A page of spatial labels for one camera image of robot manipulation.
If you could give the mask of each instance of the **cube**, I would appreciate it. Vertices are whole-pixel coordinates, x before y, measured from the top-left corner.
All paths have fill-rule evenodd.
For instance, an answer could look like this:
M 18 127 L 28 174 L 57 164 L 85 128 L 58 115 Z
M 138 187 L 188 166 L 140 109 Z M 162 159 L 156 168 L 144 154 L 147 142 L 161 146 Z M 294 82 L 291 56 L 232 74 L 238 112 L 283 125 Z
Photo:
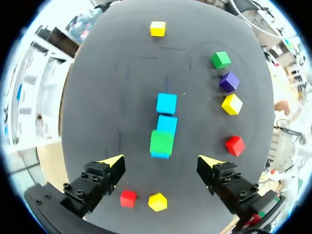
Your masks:
M 166 22 L 153 21 L 150 26 L 152 37 L 163 37 L 166 33 Z
M 234 92 L 237 89 L 238 84 L 239 79 L 234 75 L 233 72 L 225 74 L 219 83 L 222 89 L 227 93 Z
M 164 158 L 164 159 L 169 159 L 169 154 L 166 153 L 153 153 L 151 152 L 152 157 L 157 157 L 157 158 Z
M 211 60 L 216 69 L 225 68 L 232 63 L 228 54 L 224 51 L 215 52 Z
M 176 94 L 159 93 L 157 98 L 156 111 L 163 114 L 173 115 L 176 112 Z
M 168 208 L 167 198 L 161 193 L 151 195 L 148 199 L 148 206 L 155 212 L 163 211 Z
M 173 145 L 174 135 L 171 132 L 152 131 L 150 153 L 165 153 L 171 155 Z
M 171 132 L 174 135 L 176 133 L 176 123 L 176 117 L 159 115 L 157 130 Z
M 239 136 L 232 136 L 227 142 L 225 142 L 225 146 L 229 153 L 236 157 L 245 150 L 243 139 Z
M 238 115 L 242 106 L 243 102 L 235 94 L 228 95 L 221 105 L 221 107 L 231 116 Z
M 133 191 L 124 190 L 120 196 L 120 203 L 122 207 L 134 208 L 136 204 L 137 194 Z

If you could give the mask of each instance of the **black table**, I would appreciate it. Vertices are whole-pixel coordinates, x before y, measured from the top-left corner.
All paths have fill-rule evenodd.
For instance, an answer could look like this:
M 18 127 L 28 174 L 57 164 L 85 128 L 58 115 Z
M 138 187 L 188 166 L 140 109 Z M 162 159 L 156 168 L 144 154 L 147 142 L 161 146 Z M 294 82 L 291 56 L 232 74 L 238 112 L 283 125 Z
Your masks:
M 166 36 L 152 38 L 152 21 L 167 22 Z M 226 51 L 232 65 L 216 70 L 211 56 Z M 219 76 L 240 79 L 239 115 L 221 108 Z M 170 159 L 151 158 L 158 93 L 177 94 L 178 117 Z M 95 24 L 77 56 L 65 91 L 62 145 L 69 180 L 83 165 L 125 155 L 126 172 L 89 222 L 123 234 L 219 233 L 232 215 L 211 196 L 196 173 L 198 155 L 230 160 L 258 182 L 273 132 L 272 82 L 252 29 L 239 18 L 190 0 L 126 0 Z M 224 142 L 241 136 L 246 150 L 236 158 Z M 119 196 L 135 190 L 134 210 Z M 161 192 L 168 209 L 154 212 L 150 195 Z

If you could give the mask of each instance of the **cyan cube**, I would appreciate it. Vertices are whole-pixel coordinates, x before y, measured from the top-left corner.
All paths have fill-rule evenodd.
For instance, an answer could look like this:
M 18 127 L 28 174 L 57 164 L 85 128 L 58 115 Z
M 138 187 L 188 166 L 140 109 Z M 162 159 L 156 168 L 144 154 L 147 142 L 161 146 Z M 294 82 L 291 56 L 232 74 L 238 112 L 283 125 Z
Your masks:
M 176 112 L 176 94 L 159 93 L 157 98 L 156 111 L 163 114 L 173 115 Z
M 176 124 L 176 117 L 159 115 L 157 130 L 171 132 L 174 135 L 176 133 Z
M 165 158 L 165 159 L 169 159 L 169 154 L 167 153 L 151 153 L 152 157 L 157 157 L 157 158 Z
M 227 93 L 236 91 L 238 84 L 239 79 L 234 75 L 233 72 L 225 74 L 219 83 L 222 89 L 224 89 L 224 91 Z

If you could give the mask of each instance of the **shelving unit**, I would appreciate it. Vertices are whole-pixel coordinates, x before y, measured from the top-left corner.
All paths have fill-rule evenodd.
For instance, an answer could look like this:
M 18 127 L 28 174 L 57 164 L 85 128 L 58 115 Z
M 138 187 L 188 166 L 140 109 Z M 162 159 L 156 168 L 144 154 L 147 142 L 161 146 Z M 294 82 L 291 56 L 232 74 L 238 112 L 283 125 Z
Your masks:
M 60 141 L 61 96 L 72 63 L 60 49 L 26 34 L 11 59 L 2 94 L 2 148 L 16 152 Z

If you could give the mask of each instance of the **bolt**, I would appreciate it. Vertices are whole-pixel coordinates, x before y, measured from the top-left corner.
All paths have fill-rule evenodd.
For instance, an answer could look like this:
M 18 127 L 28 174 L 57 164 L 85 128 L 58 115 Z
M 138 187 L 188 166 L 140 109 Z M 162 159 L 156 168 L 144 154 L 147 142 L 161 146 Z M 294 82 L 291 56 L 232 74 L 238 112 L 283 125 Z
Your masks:
M 253 189 L 258 191 L 259 190 L 259 184 L 254 184 Z
M 94 176 L 92 176 L 92 181 L 93 182 L 99 182 L 99 178 L 96 175 L 94 175 Z
M 83 190 L 78 190 L 76 194 L 78 195 L 78 197 L 83 197 Z
M 85 172 L 82 172 L 82 173 L 81 173 L 81 177 L 82 177 L 82 178 L 88 178 L 88 174 L 86 174 Z
M 242 191 L 239 192 L 239 197 L 240 197 L 240 198 L 243 198 L 243 197 L 245 197 L 246 195 L 247 195 L 247 193 L 246 193 L 245 190 L 242 190 Z
M 225 177 L 225 178 L 223 179 L 223 181 L 224 181 L 224 182 L 230 182 L 230 181 L 231 181 L 231 178 L 230 178 L 229 176 L 227 176 L 227 177 Z
M 70 188 L 70 184 L 69 183 L 63 183 L 63 188 L 64 189 L 69 189 Z

